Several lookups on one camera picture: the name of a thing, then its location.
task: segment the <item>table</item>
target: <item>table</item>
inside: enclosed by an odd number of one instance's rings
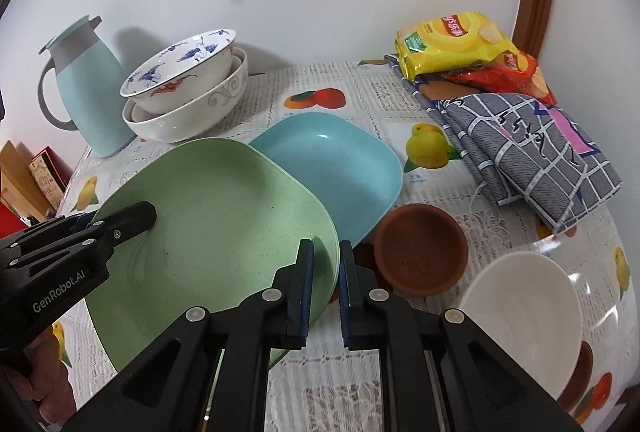
[[[346,105],[305,110],[284,106],[289,96],[323,88],[340,89]],[[330,112],[355,123],[387,143],[402,163],[406,161],[405,144],[412,126],[431,121],[387,66],[334,62],[252,76],[238,107],[202,136],[248,143],[284,117],[307,111]],[[87,150],[72,176],[59,213],[75,212],[79,192],[93,176],[97,178],[98,203],[85,210],[97,209],[129,178],[173,147],[136,138],[108,159]],[[590,214],[575,234],[568,232],[571,236],[546,236],[535,214],[523,202],[496,208],[477,195],[473,178],[462,161],[450,161],[436,170],[417,168],[405,173],[396,206],[412,202],[426,202],[446,210],[462,226],[469,242],[469,262],[460,281],[433,297],[407,296],[414,307],[440,313],[455,306],[482,268],[513,250],[544,253],[567,272],[582,308],[583,340],[593,351],[589,387],[603,376],[612,377],[606,402],[583,423],[585,430],[595,430],[636,372],[639,356],[634,288],[631,284],[621,297],[614,256],[623,253],[623,247],[607,208]],[[72,364],[70,379],[78,404],[82,405],[115,371],[100,345],[84,301],[60,321]],[[306,348],[290,352],[271,369],[265,430],[374,432],[382,429],[381,412],[378,354],[344,349],[338,304],[333,303],[310,330]]]

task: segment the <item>green label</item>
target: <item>green label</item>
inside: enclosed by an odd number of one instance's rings
[[[411,53],[420,53],[420,51],[424,51],[427,47],[424,45],[424,41],[422,37],[418,35],[418,32],[413,32],[409,37],[404,39],[404,43]]]

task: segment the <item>green plate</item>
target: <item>green plate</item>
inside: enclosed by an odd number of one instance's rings
[[[316,256],[311,322],[338,276],[338,235],[326,209],[264,155],[232,139],[185,143],[144,168],[94,220],[147,200],[156,225],[116,247],[110,278],[86,297],[111,363],[127,365],[181,313],[237,306],[295,263],[300,239]],[[285,351],[271,351],[271,363]]]

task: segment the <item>metal pin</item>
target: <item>metal pin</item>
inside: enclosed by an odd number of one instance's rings
[[[267,302],[275,302],[280,300],[280,297],[282,297],[282,291],[276,287],[270,287],[262,292],[262,298]]]
[[[459,309],[447,309],[444,312],[444,317],[447,319],[447,322],[451,322],[452,324],[462,324],[462,322],[465,321],[465,314]]]
[[[207,313],[203,308],[196,306],[188,309],[184,316],[187,317],[189,322],[198,322],[199,320],[202,320],[206,314]]]
[[[375,302],[384,302],[389,298],[389,292],[386,289],[377,287],[369,291],[369,298]]]

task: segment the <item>finger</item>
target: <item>finger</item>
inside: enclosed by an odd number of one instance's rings
[[[74,391],[69,385],[68,395],[66,396],[66,405],[64,410],[60,413],[58,424],[62,426],[66,421],[76,413],[76,400],[74,399]]]
[[[33,351],[31,358],[33,370],[29,381],[33,387],[33,399],[36,401],[49,395],[56,386],[61,365],[58,348],[57,338],[50,335]]]
[[[53,327],[49,326],[42,333],[36,336],[36,339],[33,342],[31,342],[31,344],[29,344],[29,349],[35,349],[41,343],[47,340],[51,335],[53,335]]]
[[[66,400],[71,389],[67,379],[68,371],[64,365],[60,365],[56,385],[40,402],[40,415],[49,423],[57,423],[64,417]]]
[[[12,368],[5,367],[4,365],[0,365],[2,370],[6,375],[7,380],[15,389],[15,392],[18,393],[18,396],[22,399],[31,399],[33,398],[33,389],[31,388],[31,383],[27,380],[23,375],[19,372],[14,371]]]

